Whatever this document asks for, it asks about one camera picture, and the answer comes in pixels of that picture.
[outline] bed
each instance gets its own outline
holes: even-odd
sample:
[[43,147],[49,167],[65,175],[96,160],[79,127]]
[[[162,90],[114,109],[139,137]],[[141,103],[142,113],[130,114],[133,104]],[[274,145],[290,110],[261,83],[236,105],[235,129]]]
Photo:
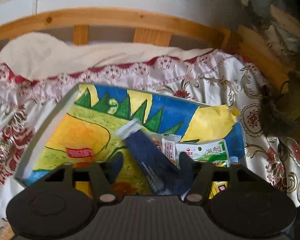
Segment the bed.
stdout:
[[[69,25],[74,46],[32,33]],[[133,27],[134,43],[87,45],[89,25]],[[169,47],[172,34],[205,41],[209,49]],[[266,137],[259,121],[260,88],[271,84],[287,90],[287,73],[238,33],[146,11],[75,8],[2,25],[2,39],[10,42],[0,52],[0,237],[9,231],[5,207],[22,190],[12,175],[24,150],[56,103],[79,82],[237,109],[247,167],[300,205],[300,145],[281,138],[279,148],[278,138]]]

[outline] wood knot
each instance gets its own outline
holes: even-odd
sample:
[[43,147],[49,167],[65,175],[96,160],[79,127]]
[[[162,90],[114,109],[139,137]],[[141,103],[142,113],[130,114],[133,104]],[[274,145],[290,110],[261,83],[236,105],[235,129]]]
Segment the wood knot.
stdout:
[[52,22],[52,18],[51,18],[51,17],[48,17],[48,18],[46,19],[46,22],[47,22],[47,23],[51,23],[51,22]]

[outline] wooden headboard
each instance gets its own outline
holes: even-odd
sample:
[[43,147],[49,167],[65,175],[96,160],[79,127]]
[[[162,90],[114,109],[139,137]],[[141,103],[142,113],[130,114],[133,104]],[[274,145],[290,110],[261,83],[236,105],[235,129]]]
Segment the wooden headboard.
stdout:
[[288,80],[284,68],[271,61],[240,35],[227,29],[213,29],[189,20],[147,11],[120,8],[73,8],[21,18],[0,26],[0,40],[12,40],[29,32],[73,26],[75,45],[88,44],[89,25],[134,27],[133,42],[169,46],[173,34],[207,42],[211,48],[241,54],[255,63],[277,89]]

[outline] white wall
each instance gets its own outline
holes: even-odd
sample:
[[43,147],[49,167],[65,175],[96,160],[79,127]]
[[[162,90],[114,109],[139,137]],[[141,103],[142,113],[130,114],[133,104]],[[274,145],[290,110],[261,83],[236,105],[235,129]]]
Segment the white wall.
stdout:
[[0,25],[33,12],[75,7],[122,7],[160,12],[236,30],[248,21],[238,0],[13,0],[0,5]]

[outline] bedspread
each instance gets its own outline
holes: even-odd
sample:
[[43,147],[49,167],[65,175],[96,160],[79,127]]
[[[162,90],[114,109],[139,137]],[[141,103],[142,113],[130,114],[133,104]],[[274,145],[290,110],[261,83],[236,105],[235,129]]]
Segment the bedspread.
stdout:
[[266,137],[259,122],[266,79],[239,56],[213,49],[188,60],[159,56],[146,62],[108,64],[73,74],[30,81],[0,63],[0,234],[8,201],[22,190],[13,173],[31,138],[58,101],[80,82],[159,92],[212,106],[227,104],[240,114],[247,167],[300,205],[300,146]]

